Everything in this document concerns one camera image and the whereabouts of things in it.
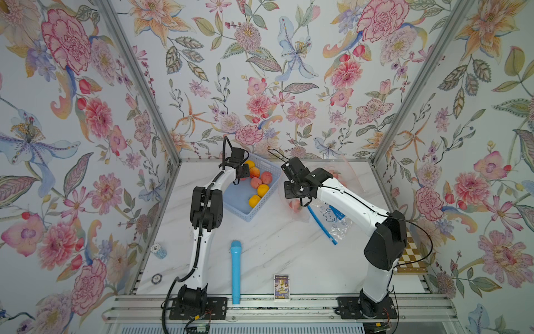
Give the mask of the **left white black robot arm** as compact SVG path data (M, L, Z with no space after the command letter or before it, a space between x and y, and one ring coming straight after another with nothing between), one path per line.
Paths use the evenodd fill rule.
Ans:
M222 145L222 161L210 183L193 189L190 222L193 227L193 252L189 272L176 277L161 305L161 322L165 324L173 310L198 319L206 313L208 305L207 264L211 243L223 221L223 194L229 185L237 184L250 175L246 160L250 153L234 148L229 139Z

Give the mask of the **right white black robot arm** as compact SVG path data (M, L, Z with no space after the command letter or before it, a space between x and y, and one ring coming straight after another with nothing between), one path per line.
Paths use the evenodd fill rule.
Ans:
M371 167L364 162L338 161L307 168L298 158L282 164L283 194L323 222L346 218L353 232L340 247L322 246L305 261L297 291L333 294L344 319L396 319L390 296L393 272L407 246L409 221L398 210L388 211L364 198L364 186L379 187Z

